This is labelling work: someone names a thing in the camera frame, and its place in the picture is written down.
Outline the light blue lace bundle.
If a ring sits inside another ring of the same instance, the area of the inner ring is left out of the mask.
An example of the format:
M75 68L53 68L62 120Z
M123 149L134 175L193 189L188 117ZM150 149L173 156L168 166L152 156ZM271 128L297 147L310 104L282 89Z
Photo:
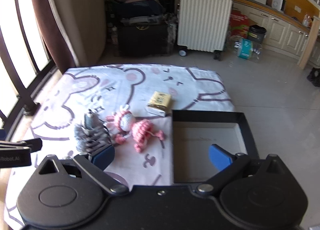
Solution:
M74 138L76 140L76 149L82 153L91 154L111 145L110 135L104 124L99 124L92 129L77 124L74 128Z

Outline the pink crochet doll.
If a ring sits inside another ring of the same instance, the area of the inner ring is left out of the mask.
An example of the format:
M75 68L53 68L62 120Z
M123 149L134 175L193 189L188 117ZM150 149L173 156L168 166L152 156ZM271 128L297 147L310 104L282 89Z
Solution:
M138 153L146 148L151 137L158 138L160 141L165 140L164 132L161 130L154 131L153 123L150 120L137 121L128 104L121 105L117 112L106 117L106 121L113 123L118 131L113 137L114 141L122 145L131 137L135 142L134 148Z

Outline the yellow tissue pack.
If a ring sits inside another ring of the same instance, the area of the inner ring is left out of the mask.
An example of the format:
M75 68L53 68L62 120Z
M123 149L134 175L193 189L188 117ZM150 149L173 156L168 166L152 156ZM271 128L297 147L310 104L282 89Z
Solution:
M146 111L153 115L165 117L170 103L170 94L155 91L146 105Z

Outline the grey crochet creature toy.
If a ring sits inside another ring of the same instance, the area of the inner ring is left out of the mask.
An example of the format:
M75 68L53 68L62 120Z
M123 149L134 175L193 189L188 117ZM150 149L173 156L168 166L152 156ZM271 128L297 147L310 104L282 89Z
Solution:
M93 130L97 127L101 127L103 122L100 120L99 115L93 112L91 109L84 114L83 126L87 130Z

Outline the black open box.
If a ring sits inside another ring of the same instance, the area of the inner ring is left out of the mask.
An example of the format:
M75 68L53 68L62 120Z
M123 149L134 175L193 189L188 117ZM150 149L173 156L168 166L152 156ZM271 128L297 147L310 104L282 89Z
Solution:
M231 154L259 158L243 112L174 110L172 112L172 180L200 183L216 175L209 147L217 144Z

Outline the dark window railing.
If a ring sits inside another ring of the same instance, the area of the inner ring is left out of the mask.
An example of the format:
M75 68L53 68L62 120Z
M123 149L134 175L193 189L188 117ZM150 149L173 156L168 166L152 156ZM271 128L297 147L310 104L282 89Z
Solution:
M32 0L1 0L1 128L8 136L37 111L35 96L53 67Z

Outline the cartoon print bed sheet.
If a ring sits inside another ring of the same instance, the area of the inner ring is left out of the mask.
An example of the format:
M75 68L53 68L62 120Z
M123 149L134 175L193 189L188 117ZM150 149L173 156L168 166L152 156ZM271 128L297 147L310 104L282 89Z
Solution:
M165 140L151 138L142 153L129 138L117 146L114 161L106 168L121 183L170 185L172 183L171 116L159 117L146 106L155 91L171 95L174 110L234 111L220 76L214 71L173 65L119 64L72 68L61 77L26 133L40 138L42 149L32 153L31 165L11 171L5 197L4 220L12 229L23 227L16 207L18 195L32 173L49 154L74 156L78 145L74 127L92 110L101 120L129 105L136 119L150 120Z

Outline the water bottle pack teal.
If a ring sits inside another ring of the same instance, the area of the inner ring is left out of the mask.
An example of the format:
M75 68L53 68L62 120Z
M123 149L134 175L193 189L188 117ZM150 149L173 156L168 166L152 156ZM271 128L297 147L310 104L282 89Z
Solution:
M242 38L241 36L231 36L229 45L238 58L253 62L261 60L262 45L255 41Z

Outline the dark brown curtain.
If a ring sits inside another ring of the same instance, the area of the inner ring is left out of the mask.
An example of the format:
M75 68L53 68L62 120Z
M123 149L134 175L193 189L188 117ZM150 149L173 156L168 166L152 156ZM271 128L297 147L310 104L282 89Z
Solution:
M72 0L32 0L44 43L58 69L88 65Z

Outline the black trash bin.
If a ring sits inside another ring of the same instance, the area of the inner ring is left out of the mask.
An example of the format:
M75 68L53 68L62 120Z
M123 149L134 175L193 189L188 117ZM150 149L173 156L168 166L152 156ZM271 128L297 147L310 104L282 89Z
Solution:
M267 30L264 27L261 27L257 24L251 25L249 27L247 39L249 39L251 41L255 41L259 44L262 44L263 40L266 36L266 32L267 32Z

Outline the red cardboard box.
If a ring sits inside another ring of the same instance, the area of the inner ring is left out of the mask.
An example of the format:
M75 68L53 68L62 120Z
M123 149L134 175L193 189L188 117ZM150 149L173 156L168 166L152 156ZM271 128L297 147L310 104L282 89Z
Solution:
M232 9L229 19L230 36L240 36L247 38L249 32L249 18L239 10Z

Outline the black luggage bag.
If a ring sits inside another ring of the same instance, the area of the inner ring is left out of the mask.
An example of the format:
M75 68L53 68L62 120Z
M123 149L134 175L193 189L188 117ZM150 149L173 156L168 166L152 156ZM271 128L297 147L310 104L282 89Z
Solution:
M155 0L115 2L114 42L121 57L167 56L172 54L177 18Z

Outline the white ribbed suitcase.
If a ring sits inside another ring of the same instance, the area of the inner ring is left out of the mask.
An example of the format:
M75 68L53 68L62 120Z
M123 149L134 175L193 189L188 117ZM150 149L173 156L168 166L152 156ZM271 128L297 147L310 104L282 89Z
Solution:
M225 47L232 0L180 0L177 45L179 55L189 50L213 53L221 59Z

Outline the cream cabinet counter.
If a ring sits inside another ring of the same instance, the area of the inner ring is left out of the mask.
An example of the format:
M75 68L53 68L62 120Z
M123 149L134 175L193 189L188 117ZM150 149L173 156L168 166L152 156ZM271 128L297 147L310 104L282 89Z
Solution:
M310 28L253 0L233 0L233 8L253 23L266 28L263 48L300 60L306 49Z

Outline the beige wooden post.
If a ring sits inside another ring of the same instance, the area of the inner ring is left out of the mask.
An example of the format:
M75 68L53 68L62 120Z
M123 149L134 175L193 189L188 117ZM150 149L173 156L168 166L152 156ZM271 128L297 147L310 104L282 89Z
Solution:
M319 26L320 26L320 19L319 17L317 16L313 16L313 22L312 22L312 26L311 26L311 29L310 29L310 33L309 33L309 36L308 36L308 40L306 42L306 45L305 45L305 49L303 51L303 54L300 58L300 60L298 61L298 66L304 70L308 61L309 61L309 58L310 58L310 55L311 55L311 52L312 52L312 49L315 45L315 42L317 40L317 37L318 37L318 32L319 32Z

